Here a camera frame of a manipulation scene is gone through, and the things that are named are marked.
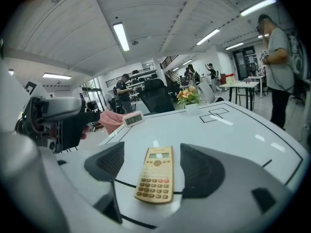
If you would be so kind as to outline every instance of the calculator button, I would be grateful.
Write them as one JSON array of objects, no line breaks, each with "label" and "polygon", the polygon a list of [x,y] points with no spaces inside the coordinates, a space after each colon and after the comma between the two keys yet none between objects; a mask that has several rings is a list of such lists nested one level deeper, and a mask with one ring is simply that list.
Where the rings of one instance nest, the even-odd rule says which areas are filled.
[{"label": "calculator button", "polygon": [[161,161],[155,161],[155,162],[154,162],[154,165],[155,165],[155,166],[159,166],[159,165],[161,165],[161,164],[162,164]]}]

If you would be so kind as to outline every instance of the beige calculator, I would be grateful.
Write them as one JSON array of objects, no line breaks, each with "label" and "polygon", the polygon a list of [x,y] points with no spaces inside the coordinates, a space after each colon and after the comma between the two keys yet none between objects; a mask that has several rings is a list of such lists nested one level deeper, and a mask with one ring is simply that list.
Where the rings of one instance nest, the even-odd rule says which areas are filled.
[{"label": "beige calculator", "polygon": [[173,199],[173,147],[148,148],[134,197],[149,203]]}]

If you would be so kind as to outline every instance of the flower pot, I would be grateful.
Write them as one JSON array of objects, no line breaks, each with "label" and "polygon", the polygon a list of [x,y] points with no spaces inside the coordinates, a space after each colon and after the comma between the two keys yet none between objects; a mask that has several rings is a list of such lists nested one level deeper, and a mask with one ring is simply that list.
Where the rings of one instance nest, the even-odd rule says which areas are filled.
[{"label": "flower pot", "polygon": [[198,115],[200,113],[199,105],[197,103],[187,104],[186,105],[186,112],[187,112],[188,116],[190,116],[190,117]]}]

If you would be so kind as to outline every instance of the person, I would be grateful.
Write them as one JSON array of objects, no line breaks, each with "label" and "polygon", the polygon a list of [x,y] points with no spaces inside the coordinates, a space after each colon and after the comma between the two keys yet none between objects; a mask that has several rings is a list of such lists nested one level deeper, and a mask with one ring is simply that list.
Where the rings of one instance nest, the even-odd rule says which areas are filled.
[{"label": "person", "polygon": [[186,68],[186,71],[185,71],[185,80],[188,80],[188,73],[189,73],[189,67]]},{"label": "person", "polygon": [[126,88],[126,82],[130,79],[128,74],[123,74],[121,77],[121,81],[117,83],[117,94],[119,96],[120,102],[122,104],[123,109],[126,113],[133,112],[133,108],[130,101],[129,92],[133,91],[132,88]]},{"label": "person", "polygon": [[188,67],[189,67],[188,72],[189,85],[192,85],[196,88],[196,83],[201,82],[200,74],[198,74],[198,72],[194,70],[192,64],[189,64]]},{"label": "person", "polygon": [[212,83],[212,90],[213,90],[213,92],[215,93],[216,90],[218,90],[221,93],[222,92],[221,88],[219,88],[216,85],[216,81],[217,81],[217,76],[218,75],[217,75],[216,70],[213,67],[213,64],[209,63],[208,67],[207,67],[207,65],[205,65],[205,67],[207,68],[208,71],[210,71],[210,79],[211,79],[211,83]]},{"label": "person", "polygon": [[283,128],[286,106],[294,89],[294,73],[289,65],[290,43],[284,31],[266,14],[259,16],[257,29],[268,49],[268,56],[262,59],[262,63],[266,65],[267,85],[272,91],[271,122]]}]

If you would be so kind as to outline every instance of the yellow flower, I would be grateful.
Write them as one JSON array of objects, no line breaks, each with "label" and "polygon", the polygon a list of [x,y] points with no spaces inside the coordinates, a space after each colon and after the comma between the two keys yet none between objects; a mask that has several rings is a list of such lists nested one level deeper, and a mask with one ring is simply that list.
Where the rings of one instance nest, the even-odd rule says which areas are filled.
[{"label": "yellow flower", "polygon": [[177,98],[181,98],[183,96],[183,91],[179,91]]},{"label": "yellow flower", "polygon": [[189,95],[189,91],[188,91],[188,90],[184,90],[184,92],[183,92],[183,97],[184,97],[184,98],[187,98],[188,95]]},{"label": "yellow flower", "polygon": [[190,86],[189,86],[189,91],[195,91],[195,87],[192,86],[192,85],[190,85]]}]

